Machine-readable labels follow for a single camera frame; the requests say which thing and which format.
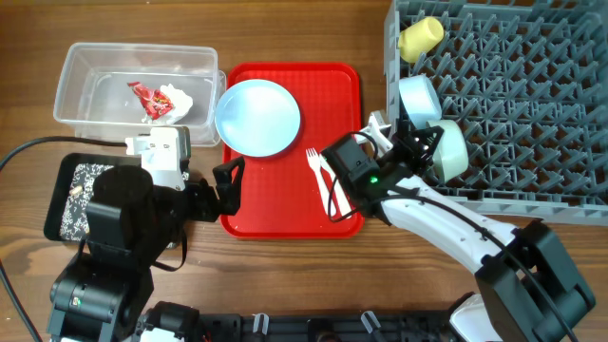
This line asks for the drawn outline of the mint green bowl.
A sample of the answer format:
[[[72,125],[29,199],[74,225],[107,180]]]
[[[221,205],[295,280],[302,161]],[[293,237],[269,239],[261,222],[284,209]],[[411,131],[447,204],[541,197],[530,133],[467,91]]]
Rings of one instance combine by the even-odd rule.
[[[427,127],[441,127],[443,134],[433,153],[433,170],[440,182],[450,181],[469,167],[466,141],[460,126],[452,120],[428,121]]]

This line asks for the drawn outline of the small light blue bowl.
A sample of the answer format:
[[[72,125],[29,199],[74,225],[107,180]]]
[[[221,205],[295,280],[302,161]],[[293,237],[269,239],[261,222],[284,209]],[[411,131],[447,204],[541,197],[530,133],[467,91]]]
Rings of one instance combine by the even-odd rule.
[[[399,94],[409,120],[417,129],[426,127],[429,121],[442,118],[442,108],[431,80],[426,75],[399,80]]]

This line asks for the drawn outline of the large light blue plate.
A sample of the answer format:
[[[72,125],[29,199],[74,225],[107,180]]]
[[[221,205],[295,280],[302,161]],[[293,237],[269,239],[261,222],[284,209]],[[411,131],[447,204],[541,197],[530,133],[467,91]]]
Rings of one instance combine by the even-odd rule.
[[[215,124],[224,144],[248,157],[270,157],[295,140],[301,114],[282,85],[252,79],[232,85],[216,106]]]

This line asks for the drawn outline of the white plastic spoon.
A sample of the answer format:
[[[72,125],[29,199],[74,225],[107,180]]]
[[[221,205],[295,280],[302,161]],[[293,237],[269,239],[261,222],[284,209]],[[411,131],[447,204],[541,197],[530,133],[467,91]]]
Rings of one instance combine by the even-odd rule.
[[[322,169],[325,170],[329,174],[332,181],[336,181],[337,177],[336,177],[335,173],[333,172],[333,170],[331,169],[331,167],[329,166],[329,164],[327,163],[327,161],[325,160],[325,158],[322,155],[320,155],[319,159],[320,159]],[[339,181],[335,184],[334,193],[335,193],[335,197],[337,199],[337,205],[340,210],[340,214],[342,216],[347,215],[351,210],[351,205],[350,205],[350,203],[347,199],[347,196]]]

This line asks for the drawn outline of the white plastic fork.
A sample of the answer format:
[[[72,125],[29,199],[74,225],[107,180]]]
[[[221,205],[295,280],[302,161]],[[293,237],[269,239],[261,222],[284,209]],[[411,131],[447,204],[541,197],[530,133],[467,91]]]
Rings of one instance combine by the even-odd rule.
[[[326,214],[330,217],[336,214],[335,206],[332,204],[332,197],[330,196],[326,182],[321,174],[321,160],[314,148],[306,149],[306,157],[310,168],[313,170],[316,178],[319,195],[322,200],[323,208]]]

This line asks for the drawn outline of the yellow plastic cup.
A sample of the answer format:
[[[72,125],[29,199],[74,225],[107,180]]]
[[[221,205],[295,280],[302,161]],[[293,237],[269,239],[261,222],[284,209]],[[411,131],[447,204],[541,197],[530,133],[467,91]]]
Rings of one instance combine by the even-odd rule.
[[[426,17],[400,32],[398,40],[400,57],[408,63],[415,63],[422,53],[434,49],[444,36],[445,31],[441,22],[435,17]]]

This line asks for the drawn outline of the food leftovers rice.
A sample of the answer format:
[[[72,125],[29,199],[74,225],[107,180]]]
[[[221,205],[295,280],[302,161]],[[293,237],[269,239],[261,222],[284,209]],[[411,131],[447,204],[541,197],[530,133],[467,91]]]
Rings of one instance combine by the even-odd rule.
[[[112,165],[98,163],[80,163],[76,166],[61,216],[61,240],[78,241],[89,233],[86,207],[93,195],[93,184],[98,176],[110,168]]]

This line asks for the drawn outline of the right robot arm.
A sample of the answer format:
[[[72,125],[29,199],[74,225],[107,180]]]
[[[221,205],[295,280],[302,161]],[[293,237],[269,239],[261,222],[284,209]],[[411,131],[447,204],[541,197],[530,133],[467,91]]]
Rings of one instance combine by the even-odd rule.
[[[446,141],[439,126],[406,131],[391,142],[380,133],[349,132],[321,159],[354,213],[412,232],[474,275],[479,292],[449,318],[464,341],[575,340],[575,326],[596,300],[564,245],[539,219],[519,228],[427,185],[418,174]]]

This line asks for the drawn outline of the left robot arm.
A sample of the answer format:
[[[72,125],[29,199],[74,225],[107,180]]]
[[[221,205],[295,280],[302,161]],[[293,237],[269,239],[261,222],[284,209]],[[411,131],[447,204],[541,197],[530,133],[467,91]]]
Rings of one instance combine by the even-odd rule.
[[[52,340],[122,341],[151,296],[151,270],[175,239],[186,241],[188,220],[214,222],[240,207],[245,160],[214,168],[216,180],[177,190],[156,185],[138,161],[112,158],[97,176],[85,214],[89,232],[50,290]]]

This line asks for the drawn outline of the grey dishwasher rack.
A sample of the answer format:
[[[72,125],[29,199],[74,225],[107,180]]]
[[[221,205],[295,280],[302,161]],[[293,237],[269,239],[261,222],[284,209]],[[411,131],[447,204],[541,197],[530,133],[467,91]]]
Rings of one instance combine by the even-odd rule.
[[[437,18],[444,39],[415,63],[400,32]],[[444,196],[484,215],[607,222],[607,4],[584,1],[394,1],[384,23],[387,110],[400,79],[426,75],[462,129],[469,167]]]

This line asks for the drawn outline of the black waste tray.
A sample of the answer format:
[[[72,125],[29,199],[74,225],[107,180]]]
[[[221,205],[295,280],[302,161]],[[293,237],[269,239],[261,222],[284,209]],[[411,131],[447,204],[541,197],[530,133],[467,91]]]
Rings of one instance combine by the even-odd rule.
[[[47,239],[66,241],[59,237],[61,216],[80,163],[112,165],[94,181],[85,209],[89,233],[83,238],[119,249],[132,249],[139,243],[161,248],[181,243],[184,232],[179,224],[162,225],[161,207],[152,203],[151,175],[142,170],[140,160],[84,153],[71,153],[62,159],[44,225]]]

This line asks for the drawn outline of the crumpled white tissue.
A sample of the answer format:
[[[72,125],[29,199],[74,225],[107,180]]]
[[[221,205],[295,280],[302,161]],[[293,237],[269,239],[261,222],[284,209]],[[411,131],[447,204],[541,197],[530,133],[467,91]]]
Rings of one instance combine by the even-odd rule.
[[[174,109],[157,120],[151,120],[146,116],[142,118],[143,124],[176,124],[183,119],[194,104],[193,99],[183,90],[175,88],[172,84],[162,85],[159,90],[167,95],[174,105]]]

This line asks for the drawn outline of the red snack wrapper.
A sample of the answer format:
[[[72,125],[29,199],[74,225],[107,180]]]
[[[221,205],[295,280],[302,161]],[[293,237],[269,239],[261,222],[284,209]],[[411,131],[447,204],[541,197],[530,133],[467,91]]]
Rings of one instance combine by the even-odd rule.
[[[138,97],[146,116],[151,120],[157,120],[175,108],[169,97],[158,89],[148,88],[140,82],[127,85]]]

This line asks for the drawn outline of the clear plastic bin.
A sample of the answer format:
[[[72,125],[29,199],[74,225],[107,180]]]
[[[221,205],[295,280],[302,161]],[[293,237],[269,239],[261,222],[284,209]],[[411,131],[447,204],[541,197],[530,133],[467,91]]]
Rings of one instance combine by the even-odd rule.
[[[211,47],[76,43],[63,65],[53,117],[81,138],[122,142],[147,134],[152,125],[143,122],[143,106],[128,86],[133,82],[184,91],[194,103],[177,124],[189,129],[194,146],[219,143],[214,110],[226,77]]]

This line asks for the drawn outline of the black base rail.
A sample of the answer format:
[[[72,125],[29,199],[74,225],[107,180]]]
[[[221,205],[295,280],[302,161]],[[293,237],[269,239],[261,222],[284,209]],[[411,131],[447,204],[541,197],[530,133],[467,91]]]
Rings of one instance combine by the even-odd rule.
[[[203,314],[198,327],[211,342],[306,342],[319,333],[333,333],[340,341],[458,342],[443,312],[379,314],[376,332],[365,328],[359,315],[274,316],[266,333],[254,331],[253,317],[238,314]]]

